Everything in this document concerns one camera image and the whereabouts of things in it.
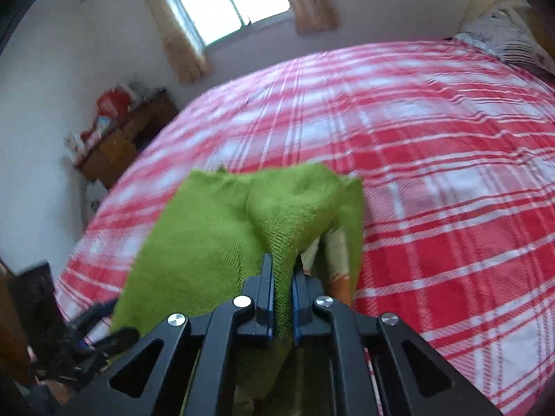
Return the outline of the red plaid bed sheet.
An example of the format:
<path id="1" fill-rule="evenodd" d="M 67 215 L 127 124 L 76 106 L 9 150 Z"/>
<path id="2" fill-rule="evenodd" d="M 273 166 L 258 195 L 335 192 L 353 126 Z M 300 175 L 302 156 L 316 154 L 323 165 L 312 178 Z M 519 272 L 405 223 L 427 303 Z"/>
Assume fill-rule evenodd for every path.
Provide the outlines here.
<path id="1" fill-rule="evenodd" d="M 356 308 L 399 314 L 508 415 L 554 373 L 554 88 L 458 41 L 308 55 L 185 107 L 104 199 L 57 281 L 119 294 L 192 169 L 315 161 L 367 203 Z"/>

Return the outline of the wooden desk with drawers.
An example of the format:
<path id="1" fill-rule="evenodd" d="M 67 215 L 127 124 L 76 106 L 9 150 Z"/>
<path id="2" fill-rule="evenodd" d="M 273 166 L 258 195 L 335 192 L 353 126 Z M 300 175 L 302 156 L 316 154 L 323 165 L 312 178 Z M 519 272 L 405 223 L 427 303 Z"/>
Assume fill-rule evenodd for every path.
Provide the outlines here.
<path id="1" fill-rule="evenodd" d="M 74 168 L 89 182 L 99 180 L 111 189 L 148 144 L 178 115 L 165 88 L 132 109 L 109 128 Z"/>

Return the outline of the red gift bag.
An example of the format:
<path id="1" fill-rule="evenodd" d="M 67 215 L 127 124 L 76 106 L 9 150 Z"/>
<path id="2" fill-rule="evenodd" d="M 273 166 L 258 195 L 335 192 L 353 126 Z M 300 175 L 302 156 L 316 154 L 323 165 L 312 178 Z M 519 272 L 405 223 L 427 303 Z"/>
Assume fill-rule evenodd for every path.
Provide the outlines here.
<path id="1" fill-rule="evenodd" d="M 107 116 L 112 119 L 121 118 L 129 112 L 132 102 L 131 95 L 124 87 L 111 87 L 97 99 L 97 115 Z"/>

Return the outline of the green knit sweater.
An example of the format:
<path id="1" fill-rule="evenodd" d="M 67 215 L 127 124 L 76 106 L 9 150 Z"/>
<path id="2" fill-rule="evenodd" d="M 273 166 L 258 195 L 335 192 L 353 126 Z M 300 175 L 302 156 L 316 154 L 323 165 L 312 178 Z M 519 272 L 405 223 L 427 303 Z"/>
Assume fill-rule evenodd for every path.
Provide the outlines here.
<path id="1" fill-rule="evenodd" d="M 244 398 L 269 395 L 292 349 L 291 285 L 298 257 L 325 293 L 350 303 L 361 268 L 365 203 L 360 179 L 322 163 L 233 174 L 195 170 L 143 243 L 112 328 L 141 333 L 173 313 L 207 314 L 236 297 L 273 260 L 276 338 L 241 359 Z"/>

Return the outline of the striped pillow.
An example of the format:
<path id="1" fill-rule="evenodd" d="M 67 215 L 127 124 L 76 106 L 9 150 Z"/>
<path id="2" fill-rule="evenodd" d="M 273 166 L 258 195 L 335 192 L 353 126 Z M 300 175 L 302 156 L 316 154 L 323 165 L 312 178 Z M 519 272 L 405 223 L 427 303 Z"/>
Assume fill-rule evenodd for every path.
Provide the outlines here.
<path id="1" fill-rule="evenodd" d="M 505 10 L 498 9 L 464 23 L 454 39 L 506 64 L 554 74 L 554 60 L 548 52 Z"/>

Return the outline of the left beige curtain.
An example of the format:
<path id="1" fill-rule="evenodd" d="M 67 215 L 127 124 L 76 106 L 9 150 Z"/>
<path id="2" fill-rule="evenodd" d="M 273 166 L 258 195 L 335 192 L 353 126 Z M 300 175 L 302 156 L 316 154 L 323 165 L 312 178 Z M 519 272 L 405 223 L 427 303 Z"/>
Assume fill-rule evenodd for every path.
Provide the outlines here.
<path id="1" fill-rule="evenodd" d="M 175 3 L 170 0 L 144 0 L 161 38 L 165 56 L 182 84 L 196 83 L 213 72 L 201 42 L 186 28 Z"/>

